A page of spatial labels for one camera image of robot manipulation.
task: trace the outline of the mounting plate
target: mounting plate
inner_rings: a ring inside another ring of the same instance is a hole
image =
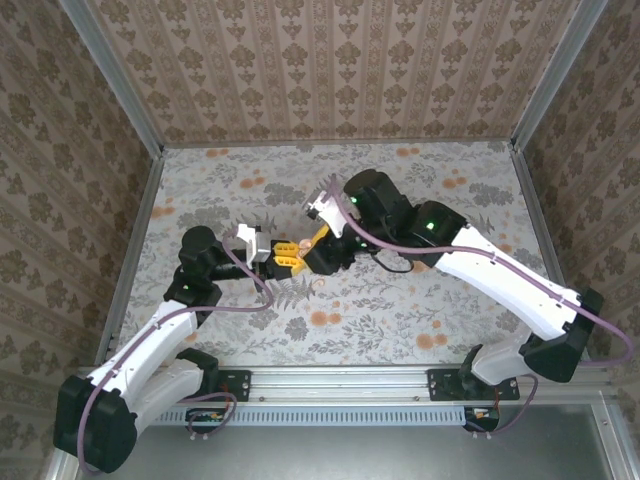
[[[519,400],[520,390],[515,378],[509,378],[496,387],[487,386],[477,396],[470,396],[462,387],[458,368],[433,368],[427,371],[429,400],[432,402],[451,402],[456,400],[496,400],[496,391],[500,400]]]

